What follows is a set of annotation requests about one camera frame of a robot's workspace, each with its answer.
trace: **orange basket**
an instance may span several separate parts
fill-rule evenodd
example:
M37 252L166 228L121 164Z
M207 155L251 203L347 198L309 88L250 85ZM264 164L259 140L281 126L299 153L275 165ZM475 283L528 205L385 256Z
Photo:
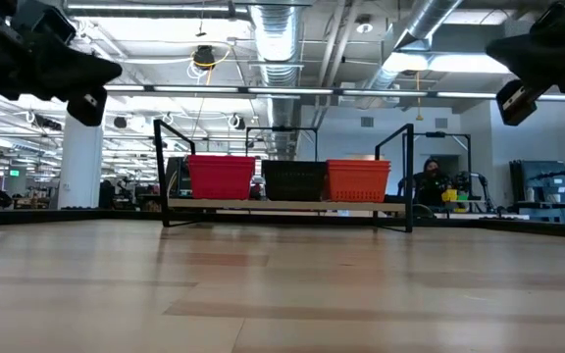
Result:
M335 202L383 202L390 161L328 160L328 193Z

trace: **ceiling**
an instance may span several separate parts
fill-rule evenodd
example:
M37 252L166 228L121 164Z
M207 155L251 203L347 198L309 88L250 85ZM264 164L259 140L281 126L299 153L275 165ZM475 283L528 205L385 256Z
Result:
M145 3L145 1L118 1L112 3ZM389 24L405 19L411 4L409 0L365 1L360 15L371 15L373 30L368 33L351 32L343 57L335 76L335 83L362 82L373 75L382 64L382 40ZM178 4L180 1L162 3ZM446 21L446 24L501 25L508 18L518 20L534 16L545 7L546 1L492 1L466 0ZM305 7L302 13L303 30L300 40L301 86L317 86L322 60L327 49L326 39L334 30L333 17L337 1L316 1ZM73 46L86 53L95 53L122 63L124 74L114 84L156 85L261 85L260 68L254 32L246 21L149 18L70 18L78 33ZM226 59L201 78L191 78L189 66L191 54L198 44L214 47L216 58ZM400 75L395 83L401 89L482 91L505 79L495 74L459 74L425 71L419 77ZM458 109L459 100L424 99L428 107ZM398 108L407 110L417 105L417 99L401 99ZM34 167L33 176L49 179L58 174L59 155L62 152L62 133L33 126L32 115L42 115L64 126L66 104L56 99L40 101L32 96L22 96L10 102L0 96L0 133L18 134L18 137L0 138L0 164L28 164ZM198 151L236 152L244 148L240 138L243 131L230 127L229 117L244 118L248 126L267 126L267 99L198 98L198 97L109 97L105 115L104 175L118 175L125 170L143 170L142 176L155 178L155 162L147 156L152 145L145 139L126 139L134 135L150 135L151 120L164 119L187 136L205 137ZM131 121L127 128L114 126L116 117ZM267 144L257 143L256 154L267 156ZM16 159L16 154L23 155ZM114 162L119 155L119 162Z

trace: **yellow object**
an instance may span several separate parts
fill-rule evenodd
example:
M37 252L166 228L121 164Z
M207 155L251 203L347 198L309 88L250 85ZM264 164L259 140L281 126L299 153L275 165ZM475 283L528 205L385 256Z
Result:
M457 201L458 199L459 195L455 189L447 189L441 194L441 200L443 200L443 202Z

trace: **person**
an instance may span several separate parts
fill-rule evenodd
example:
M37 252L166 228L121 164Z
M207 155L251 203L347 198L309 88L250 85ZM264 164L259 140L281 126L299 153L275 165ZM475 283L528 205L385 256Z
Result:
M428 207L443 207L441 194L450 187L450 177L444 174L436 159L424 163L424 171L413 176L415 203Z

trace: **wooden shelf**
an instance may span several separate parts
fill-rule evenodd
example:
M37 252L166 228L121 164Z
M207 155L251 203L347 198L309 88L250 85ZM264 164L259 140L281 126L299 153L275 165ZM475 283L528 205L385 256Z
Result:
M191 200L170 199L170 207L239 210L278 210L278 211L380 211L404 212L404 204L369 202L295 202L295 201L241 201L241 200Z

